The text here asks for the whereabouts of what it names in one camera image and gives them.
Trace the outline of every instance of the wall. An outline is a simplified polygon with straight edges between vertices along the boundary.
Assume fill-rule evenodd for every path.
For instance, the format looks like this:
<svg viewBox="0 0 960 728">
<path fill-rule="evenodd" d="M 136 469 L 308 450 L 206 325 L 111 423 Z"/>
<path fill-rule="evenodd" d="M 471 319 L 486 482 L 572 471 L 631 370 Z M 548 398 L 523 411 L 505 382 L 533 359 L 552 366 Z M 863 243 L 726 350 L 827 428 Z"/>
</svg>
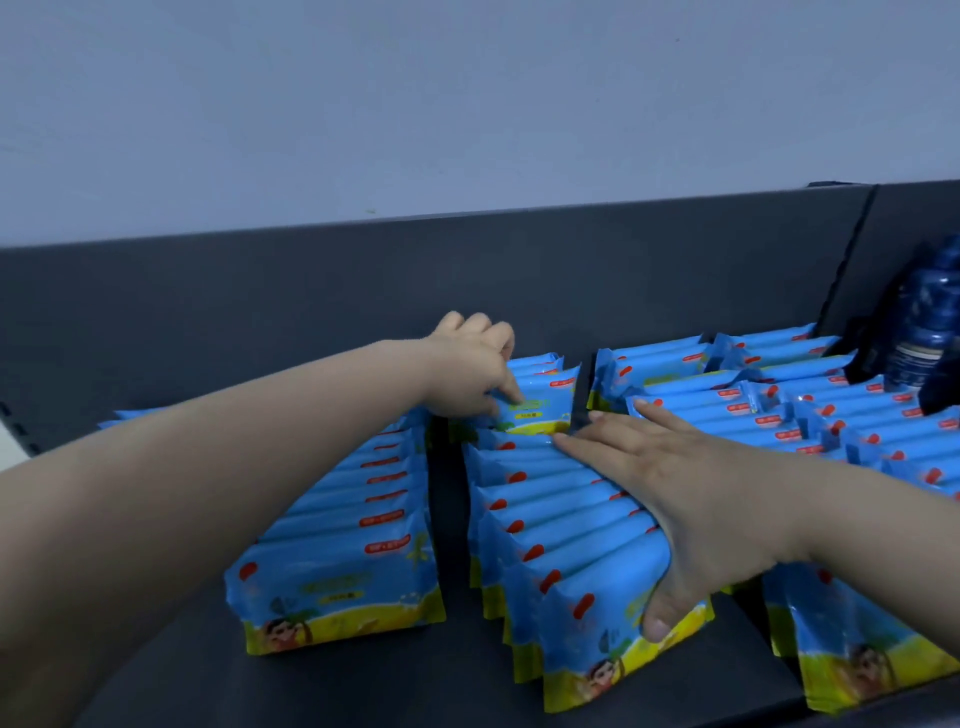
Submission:
<svg viewBox="0 0 960 728">
<path fill-rule="evenodd" d="M 956 177 L 960 4 L 4 0 L 0 244 Z"/>
</svg>

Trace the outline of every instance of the person's right arm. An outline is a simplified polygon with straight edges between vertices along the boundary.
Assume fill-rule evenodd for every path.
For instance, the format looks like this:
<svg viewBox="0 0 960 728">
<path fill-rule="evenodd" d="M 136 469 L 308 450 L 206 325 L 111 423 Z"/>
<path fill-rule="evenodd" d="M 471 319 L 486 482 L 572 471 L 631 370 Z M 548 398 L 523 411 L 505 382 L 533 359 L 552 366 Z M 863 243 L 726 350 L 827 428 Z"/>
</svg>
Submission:
<svg viewBox="0 0 960 728">
<path fill-rule="evenodd" d="M 556 445 L 657 517 L 673 560 L 644 636 L 777 562 L 815 561 L 960 654 L 960 503 L 876 471 L 706 435 L 642 400 L 646 418 L 591 413 Z"/>
</svg>

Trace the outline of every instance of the fingernail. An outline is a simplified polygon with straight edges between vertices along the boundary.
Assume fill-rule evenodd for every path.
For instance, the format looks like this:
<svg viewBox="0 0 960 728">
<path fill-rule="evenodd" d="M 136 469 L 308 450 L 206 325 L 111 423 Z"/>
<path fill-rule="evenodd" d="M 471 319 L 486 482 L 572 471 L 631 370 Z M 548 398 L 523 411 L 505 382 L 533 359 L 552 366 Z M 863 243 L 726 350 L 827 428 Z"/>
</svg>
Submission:
<svg viewBox="0 0 960 728">
<path fill-rule="evenodd" d="M 647 642 L 661 643 L 670 634 L 670 627 L 662 619 L 651 619 L 649 624 L 643 626 Z"/>
</svg>

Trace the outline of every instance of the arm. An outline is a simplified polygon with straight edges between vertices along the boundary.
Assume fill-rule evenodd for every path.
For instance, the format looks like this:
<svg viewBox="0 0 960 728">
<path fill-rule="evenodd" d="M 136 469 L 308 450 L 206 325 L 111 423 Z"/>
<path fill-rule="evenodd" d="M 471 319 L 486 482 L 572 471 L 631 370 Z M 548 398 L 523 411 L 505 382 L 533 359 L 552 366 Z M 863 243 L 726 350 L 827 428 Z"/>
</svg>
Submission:
<svg viewBox="0 0 960 728">
<path fill-rule="evenodd" d="M 0 724 L 68 720 L 144 615 L 229 566 L 405 412 L 491 412 L 494 388 L 519 399 L 513 345 L 509 325 L 451 313 L 426 339 L 266 376 L 0 474 Z"/>
<path fill-rule="evenodd" d="M 750 448 L 635 400 L 557 447 L 630 491 L 673 548 L 644 616 L 661 641 L 693 606 L 777 562 L 817 561 L 960 654 L 960 503 L 810 455 Z"/>
</svg>

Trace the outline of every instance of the blue bottle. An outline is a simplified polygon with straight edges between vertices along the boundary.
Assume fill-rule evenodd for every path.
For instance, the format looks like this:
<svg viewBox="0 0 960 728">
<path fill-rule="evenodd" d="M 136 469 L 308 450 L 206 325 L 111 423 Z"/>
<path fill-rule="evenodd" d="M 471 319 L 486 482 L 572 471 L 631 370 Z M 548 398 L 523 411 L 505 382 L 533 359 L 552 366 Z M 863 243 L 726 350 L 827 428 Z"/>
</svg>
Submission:
<svg viewBox="0 0 960 728">
<path fill-rule="evenodd" d="M 960 321 L 960 286 L 929 284 L 895 337 L 887 356 L 888 387 L 919 392 L 953 341 Z"/>
<path fill-rule="evenodd" d="M 933 288 L 960 283 L 960 234 L 948 235 L 936 247 L 924 245 L 907 268 L 901 272 L 896 295 L 885 310 L 877 313 L 879 326 L 863 359 L 861 369 L 865 378 L 876 376 L 886 369 L 887 356 L 901 327 L 910 317 L 920 314 L 923 303 L 930 305 L 928 291 Z"/>
</svg>

